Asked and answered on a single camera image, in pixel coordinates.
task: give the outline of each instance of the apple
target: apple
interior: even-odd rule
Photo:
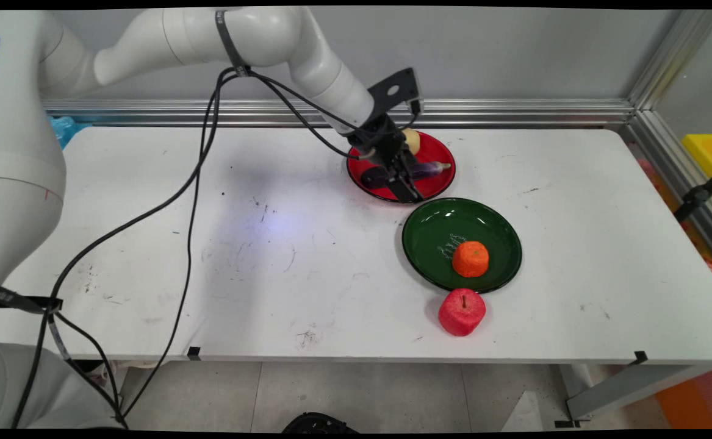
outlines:
[[[486,304],[480,294],[469,288],[457,288],[442,301],[437,318],[445,330],[463,337],[471,334],[485,315]]]

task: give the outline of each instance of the green plate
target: green plate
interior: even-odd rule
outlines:
[[[453,251],[464,241],[479,241],[489,250],[489,269],[483,276],[462,277],[453,270]],[[449,291],[494,291],[521,266],[521,242],[507,219],[465,198],[440,198],[415,209],[402,230],[402,247],[420,275]]]

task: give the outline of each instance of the eggplant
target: eggplant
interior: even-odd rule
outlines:
[[[449,167],[451,167],[450,163],[417,163],[409,167],[409,172],[411,172],[412,181],[418,181],[440,175],[441,172],[447,170]],[[383,166],[375,166],[365,170],[364,173],[361,174],[361,184],[364,184],[364,187],[367,189],[379,189],[387,186],[388,178],[389,172],[387,172],[386,168]]]

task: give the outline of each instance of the yellow bin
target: yellow bin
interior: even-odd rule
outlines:
[[[681,142],[705,175],[712,177],[712,134],[688,134]]]

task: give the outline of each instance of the tiled floor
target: tiled floor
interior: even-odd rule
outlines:
[[[126,403],[148,373],[130,369]],[[567,419],[556,366],[170,362],[127,421],[135,430],[275,433],[303,412],[323,412],[361,433],[492,432],[502,429],[523,391],[537,393],[544,430]],[[651,397],[584,428],[668,425]]]

